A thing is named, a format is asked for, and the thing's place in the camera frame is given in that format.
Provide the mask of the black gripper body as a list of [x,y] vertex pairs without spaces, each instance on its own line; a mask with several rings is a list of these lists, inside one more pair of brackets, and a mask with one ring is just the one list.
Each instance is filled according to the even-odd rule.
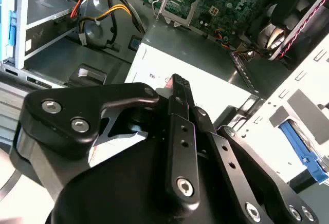
[[240,166],[209,116],[190,112],[190,121],[173,114],[161,137],[73,179],[56,201],[53,223],[242,223],[234,187]]

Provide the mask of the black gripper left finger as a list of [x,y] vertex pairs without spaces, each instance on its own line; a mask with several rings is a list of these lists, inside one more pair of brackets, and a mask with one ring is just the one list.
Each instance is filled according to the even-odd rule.
[[37,90],[23,102],[11,155],[24,175],[34,173],[52,199],[88,164],[94,145],[114,133],[128,135],[134,126],[149,140],[169,129],[170,116],[189,120],[194,101],[190,84],[174,74],[168,98],[144,83]]

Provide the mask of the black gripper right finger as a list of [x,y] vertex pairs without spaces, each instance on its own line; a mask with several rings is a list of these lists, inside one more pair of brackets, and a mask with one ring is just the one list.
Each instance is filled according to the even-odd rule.
[[210,159],[216,204],[227,223],[318,223],[314,211],[236,132],[216,130],[209,115],[194,109],[198,142]]

